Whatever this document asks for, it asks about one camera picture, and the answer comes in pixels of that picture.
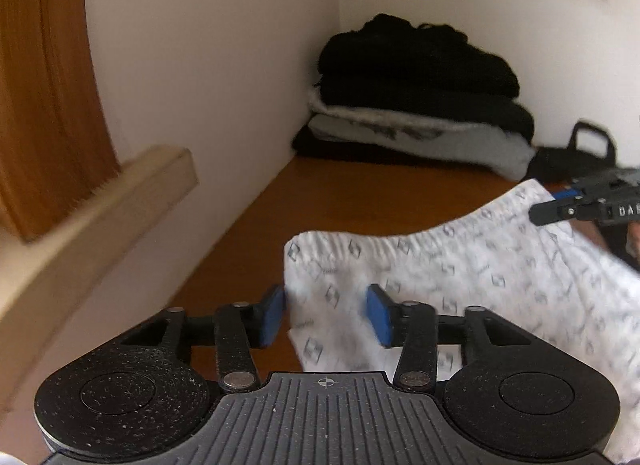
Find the person's right hand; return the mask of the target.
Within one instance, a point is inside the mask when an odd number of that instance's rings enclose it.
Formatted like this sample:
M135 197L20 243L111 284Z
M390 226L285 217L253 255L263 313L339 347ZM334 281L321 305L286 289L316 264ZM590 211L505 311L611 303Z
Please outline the person's right hand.
M629 222L627 229L627 253L640 263L640 222Z

